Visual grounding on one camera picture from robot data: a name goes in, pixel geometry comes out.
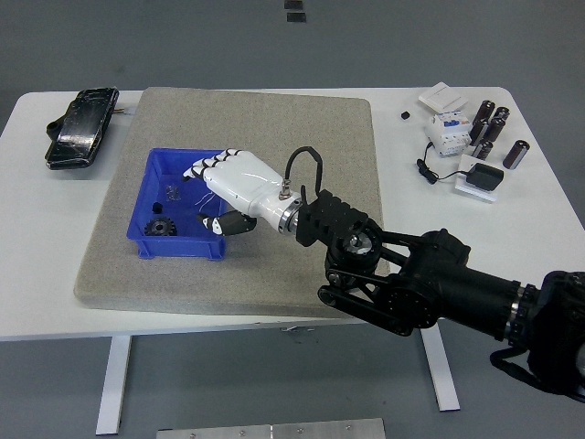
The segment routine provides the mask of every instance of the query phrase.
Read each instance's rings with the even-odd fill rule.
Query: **gray felt mat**
[[[317,298],[325,247],[275,232],[228,237],[225,259],[141,260],[125,238],[144,164],[155,147],[247,149],[284,172],[293,150],[311,145],[324,159],[322,188],[381,224],[378,171],[365,100],[151,88],[144,92],[81,263],[75,295],[94,308],[187,314],[341,316]],[[314,186],[315,164],[300,155],[292,186]]]

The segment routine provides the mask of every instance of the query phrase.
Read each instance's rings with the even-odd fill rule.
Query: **table leg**
[[[96,434],[117,434],[132,336],[112,337]]]
[[[420,333],[424,350],[427,353],[427,360],[429,361],[432,384],[435,386],[439,410],[441,412],[459,410],[461,407],[455,392],[455,384],[449,369],[445,347],[442,344],[439,324],[429,329],[422,329]]]

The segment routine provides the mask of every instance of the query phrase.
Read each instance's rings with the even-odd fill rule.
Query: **metal plate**
[[[380,418],[160,431],[156,439],[386,439]]]

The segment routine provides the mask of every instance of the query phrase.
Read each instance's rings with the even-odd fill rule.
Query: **robotic arm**
[[[290,190],[293,160],[302,152],[317,162],[316,200]],[[585,402],[585,272],[549,273],[541,286],[522,286],[466,267],[470,247],[445,229],[422,236],[382,230],[366,213],[321,190],[323,161],[311,147],[295,151],[282,178],[254,154],[227,150],[195,162],[185,180],[201,178],[234,211],[197,218],[217,234],[254,228],[265,218],[304,247],[327,247],[318,296],[326,305],[400,336],[432,327],[439,317],[508,340],[490,357],[494,366],[541,391]],[[409,256],[385,246],[409,249]],[[400,267],[376,275],[380,259]],[[360,292],[367,299],[356,295]],[[529,351],[530,371],[506,359]]]

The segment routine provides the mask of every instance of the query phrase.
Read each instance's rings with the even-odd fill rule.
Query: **gray floor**
[[[304,6],[307,23],[292,24],[280,0],[0,0],[0,127],[26,92],[101,85],[501,86],[585,221],[585,4]],[[582,436],[584,406],[491,368],[502,346],[489,337],[441,329],[460,412],[436,411],[419,336],[353,325],[136,337],[120,437],[368,417],[384,419],[388,438]],[[92,437],[108,348],[100,338],[1,343],[0,437]]]

